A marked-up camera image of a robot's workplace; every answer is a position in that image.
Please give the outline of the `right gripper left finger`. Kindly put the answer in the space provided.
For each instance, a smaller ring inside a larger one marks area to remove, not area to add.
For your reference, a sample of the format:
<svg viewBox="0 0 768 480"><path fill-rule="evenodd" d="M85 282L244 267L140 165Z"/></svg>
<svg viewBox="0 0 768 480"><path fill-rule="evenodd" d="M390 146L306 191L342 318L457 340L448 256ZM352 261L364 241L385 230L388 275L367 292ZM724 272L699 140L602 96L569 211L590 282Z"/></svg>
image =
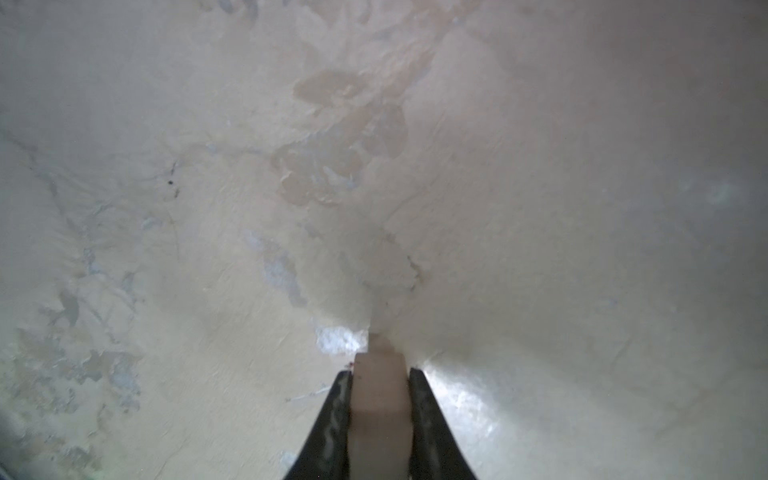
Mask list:
<svg viewBox="0 0 768 480"><path fill-rule="evenodd" d="M285 480L347 480L353 373L340 371Z"/></svg>

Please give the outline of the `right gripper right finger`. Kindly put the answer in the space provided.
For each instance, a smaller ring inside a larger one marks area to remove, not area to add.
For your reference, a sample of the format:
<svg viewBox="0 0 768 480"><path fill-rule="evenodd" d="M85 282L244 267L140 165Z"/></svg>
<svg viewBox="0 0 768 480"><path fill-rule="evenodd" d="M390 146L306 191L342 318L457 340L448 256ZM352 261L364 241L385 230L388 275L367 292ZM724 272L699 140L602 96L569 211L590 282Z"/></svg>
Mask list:
<svg viewBox="0 0 768 480"><path fill-rule="evenodd" d="M476 480L440 409L425 373L409 372L413 444L409 464L412 479Z"/></svg>

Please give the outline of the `small square wood block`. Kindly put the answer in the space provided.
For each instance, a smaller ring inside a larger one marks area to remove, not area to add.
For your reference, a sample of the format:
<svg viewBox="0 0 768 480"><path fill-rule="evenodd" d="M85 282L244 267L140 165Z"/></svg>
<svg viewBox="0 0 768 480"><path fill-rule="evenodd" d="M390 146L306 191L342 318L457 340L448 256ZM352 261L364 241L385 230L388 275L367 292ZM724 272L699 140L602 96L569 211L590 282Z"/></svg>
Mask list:
<svg viewBox="0 0 768 480"><path fill-rule="evenodd" d="M407 479L413 443L405 357L371 333L353 362L347 432L351 479Z"/></svg>

